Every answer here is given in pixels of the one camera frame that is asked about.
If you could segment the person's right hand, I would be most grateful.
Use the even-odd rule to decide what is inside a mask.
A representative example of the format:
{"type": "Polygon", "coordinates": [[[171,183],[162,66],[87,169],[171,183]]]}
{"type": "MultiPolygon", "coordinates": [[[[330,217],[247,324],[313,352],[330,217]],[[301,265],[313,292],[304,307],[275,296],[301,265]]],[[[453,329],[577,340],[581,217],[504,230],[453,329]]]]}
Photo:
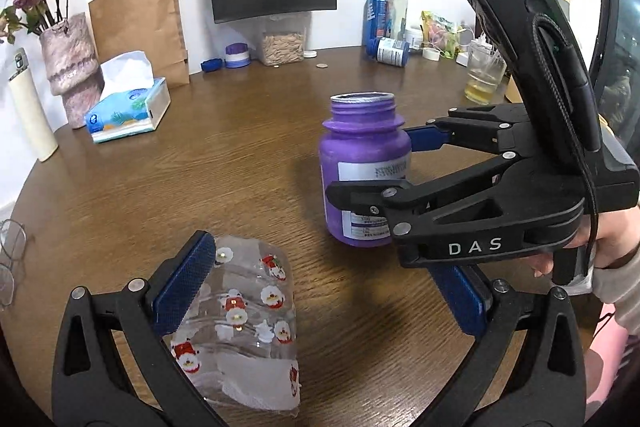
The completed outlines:
{"type": "MultiPolygon", "coordinates": [[[[589,218],[582,220],[580,229],[568,248],[582,246],[588,242],[590,234],[589,218]]],[[[614,269],[626,265],[639,247],[639,207],[601,213],[597,231],[596,269],[614,269]]],[[[535,277],[548,275],[553,269],[552,254],[540,253],[522,259],[535,273],[535,277]]]]}

